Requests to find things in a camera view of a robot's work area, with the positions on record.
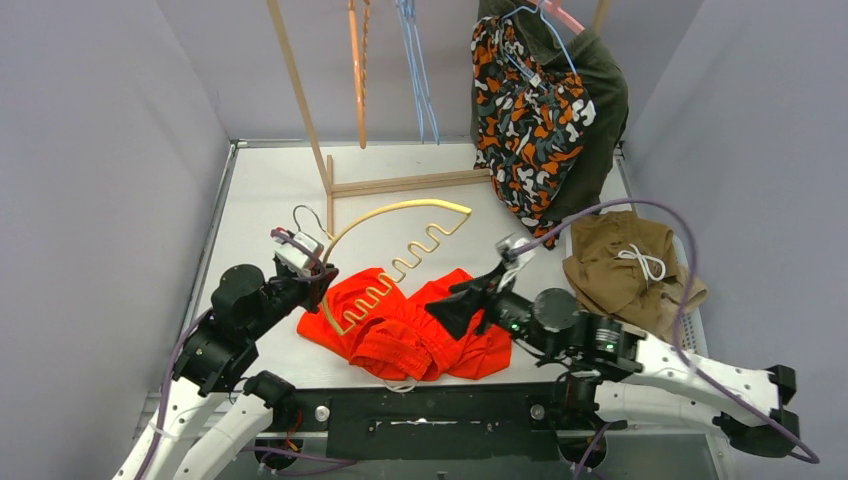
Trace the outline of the red orange shorts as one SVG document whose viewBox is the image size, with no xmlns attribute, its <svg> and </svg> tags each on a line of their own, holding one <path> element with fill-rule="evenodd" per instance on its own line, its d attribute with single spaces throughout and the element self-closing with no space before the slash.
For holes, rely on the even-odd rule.
<svg viewBox="0 0 848 480">
<path fill-rule="evenodd" d="M 430 382 L 443 375 L 479 380 L 510 366 L 509 334 L 497 328 L 475 334 L 482 320 L 478 313 L 456 340 L 425 310 L 427 303 L 448 297 L 451 286 L 470 278 L 457 268 L 410 296 L 394 288 L 344 335 L 338 334 L 322 310 L 305 313 L 297 333 L 382 380 Z"/>
</svg>

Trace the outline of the cream wooden hanger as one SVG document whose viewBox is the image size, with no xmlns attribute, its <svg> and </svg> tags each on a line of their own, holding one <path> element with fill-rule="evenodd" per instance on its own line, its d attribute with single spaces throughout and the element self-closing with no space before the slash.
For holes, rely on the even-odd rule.
<svg viewBox="0 0 848 480">
<path fill-rule="evenodd" d="M 446 210 L 459 215 L 460 219 L 450 228 L 435 222 L 429 223 L 424 229 L 424 234 L 430 239 L 430 243 L 424 244 L 417 240 L 408 242 L 406 250 L 410 259 L 403 256 L 393 258 L 391 260 L 391 272 L 383 271 L 378 274 L 378 287 L 367 287 L 364 295 L 355 299 L 352 307 L 344 310 L 342 314 L 333 314 L 330 311 L 329 301 L 326 298 L 322 299 L 320 302 L 321 309 L 325 314 L 328 324 L 338 335 L 345 336 L 349 334 L 355 326 L 365 320 L 411 271 L 420 266 L 426 255 L 437 251 L 441 247 L 444 238 L 454 235 L 471 218 L 472 209 L 465 205 L 435 198 L 401 201 L 377 208 L 360 216 L 344 227 L 340 233 L 330 237 L 329 246 L 325 248 L 320 256 L 322 266 L 328 265 L 330 254 L 340 240 L 360 224 L 391 212 L 415 208 Z"/>
</svg>

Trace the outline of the olive brown shorts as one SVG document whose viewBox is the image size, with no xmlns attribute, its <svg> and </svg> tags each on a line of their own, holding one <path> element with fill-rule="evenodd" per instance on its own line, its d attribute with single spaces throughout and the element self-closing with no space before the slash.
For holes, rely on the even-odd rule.
<svg viewBox="0 0 848 480">
<path fill-rule="evenodd" d="M 664 281 L 677 275 L 671 228 L 612 211 L 575 220 L 570 234 L 563 270 L 578 303 L 643 330 L 660 327 Z"/>
</svg>

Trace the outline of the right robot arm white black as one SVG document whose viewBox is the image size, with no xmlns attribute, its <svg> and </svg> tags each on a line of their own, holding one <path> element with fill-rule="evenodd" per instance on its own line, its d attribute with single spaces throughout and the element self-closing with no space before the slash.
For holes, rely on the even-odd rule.
<svg viewBox="0 0 848 480">
<path fill-rule="evenodd" d="M 799 448 L 800 422 L 786 408 L 795 393 L 793 369 L 746 369 L 687 353 L 578 310 L 561 288 L 527 299 L 513 291 L 509 275 L 498 266 L 452 286 L 425 309 L 454 337 L 496 330 L 528 346 L 538 366 L 563 367 L 545 408 L 553 426 L 688 427 L 765 458 Z"/>
</svg>

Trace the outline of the beige shorts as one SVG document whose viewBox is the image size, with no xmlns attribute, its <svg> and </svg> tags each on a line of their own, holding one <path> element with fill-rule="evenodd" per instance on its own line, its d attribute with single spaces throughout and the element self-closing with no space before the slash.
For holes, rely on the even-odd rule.
<svg viewBox="0 0 848 480">
<path fill-rule="evenodd" d="M 678 307 L 682 305 L 683 315 L 689 315 L 705 302 L 708 296 L 706 284 L 699 277 L 692 277 L 685 265 L 678 264 L 676 274 L 663 280 L 660 290 L 660 313 L 654 334 L 667 343 L 681 340 L 680 335 L 673 335 L 673 323 Z"/>
</svg>

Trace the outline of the light blue wire hanger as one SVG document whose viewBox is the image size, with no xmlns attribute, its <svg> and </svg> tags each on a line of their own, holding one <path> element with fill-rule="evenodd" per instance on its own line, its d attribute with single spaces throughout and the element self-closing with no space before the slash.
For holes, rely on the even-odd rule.
<svg viewBox="0 0 848 480">
<path fill-rule="evenodd" d="M 400 23 L 401 33 L 403 37 L 404 48 L 410 73 L 410 80 L 413 91 L 413 98 L 416 110 L 419 140 L 425 142 L 425 125 L 424 125 L 424 92 L 421 83 L 419 62 L 417 54 L 419 48 L 414 40 L 413 27 L 415 26 L 415 18 L 413 11 L 413 1 L 396 0 L 395 7 Z"/>
</svg>

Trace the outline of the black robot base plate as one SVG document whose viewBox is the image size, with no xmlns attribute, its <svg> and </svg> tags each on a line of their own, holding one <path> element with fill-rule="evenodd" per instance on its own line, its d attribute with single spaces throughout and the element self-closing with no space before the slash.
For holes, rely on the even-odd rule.
<svg viewBox="0 0 848 480">
<path fill-rule="evenodd" d="M 598 420 L 565 410 L 568 387 L 551 381 L 384 388 L 300 389 L 271 424 L 245 446 L 266 469 L 293 475 L 308 437 L 323 441 L 313 456 L 330 468 L 369 461 L 488 460 L 584 464 L 598 477 L 605 438 Z"/>
</svg>

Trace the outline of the wooden clothes hanger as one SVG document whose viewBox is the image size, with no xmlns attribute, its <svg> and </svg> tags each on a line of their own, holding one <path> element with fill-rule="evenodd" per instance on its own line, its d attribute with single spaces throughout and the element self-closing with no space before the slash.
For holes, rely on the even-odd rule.
<svg viewBox="0 0 848 480">
<path fill-rule="evenodd" d="M 372 2 L 370 0 L 362 1 L 361 22 L 358 22 L 357 5 L 358 3 L 354 0 L 348 2 L 348 20 L 356 97 L 358 143 L 361 149 L 365 149 L 367 147 L 367 50 Z"/>
</svg>

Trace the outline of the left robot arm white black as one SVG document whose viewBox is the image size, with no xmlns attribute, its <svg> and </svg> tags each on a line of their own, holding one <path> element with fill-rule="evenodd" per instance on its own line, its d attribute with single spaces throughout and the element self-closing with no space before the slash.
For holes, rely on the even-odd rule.
<svg viewBox="0 0 848 480">
<path fill-rule="evenodd" d="M 262 428 L 293 419 L 290 383 L 244 374 L 259 357 L 259 339 L 298 308 L 316 311 L 338 271 L 275 267 L 270 278 L 250 264 L 221 276 L 210 308 L 177 341 L 158 405 L 116 478 L 211 479 Z"/>
</svg>

